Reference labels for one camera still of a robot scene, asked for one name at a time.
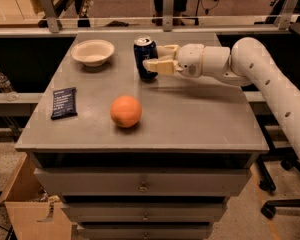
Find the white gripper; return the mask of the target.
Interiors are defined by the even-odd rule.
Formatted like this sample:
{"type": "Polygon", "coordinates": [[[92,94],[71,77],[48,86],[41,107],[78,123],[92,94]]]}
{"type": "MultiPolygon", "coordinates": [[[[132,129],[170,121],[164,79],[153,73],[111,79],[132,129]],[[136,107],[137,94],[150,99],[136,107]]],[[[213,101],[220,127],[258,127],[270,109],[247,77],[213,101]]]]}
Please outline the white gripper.
{"type": "Polygon", "coordinates": [[[185,77],[199,78],[202,75],[203,44],[163,45],[157,47],[159,59],[143,61],[146,70],[162,75],[173,75],[176,72],[185,77]]]}

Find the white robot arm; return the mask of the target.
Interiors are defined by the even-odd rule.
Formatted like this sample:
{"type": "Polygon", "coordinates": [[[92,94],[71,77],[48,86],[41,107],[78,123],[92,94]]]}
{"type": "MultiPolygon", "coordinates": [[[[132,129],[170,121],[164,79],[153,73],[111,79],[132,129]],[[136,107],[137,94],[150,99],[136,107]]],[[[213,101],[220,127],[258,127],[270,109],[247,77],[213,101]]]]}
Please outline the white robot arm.
{"type": "Polygon", "coordinates": [[[238,40],[233,47],[203,44],[165,45],[156,59],[143,61],[159,74],[212,77],[235,86],[257,87],[300,162],[300,90],[281,72],[265,46],[255,38],[238,40]]]}

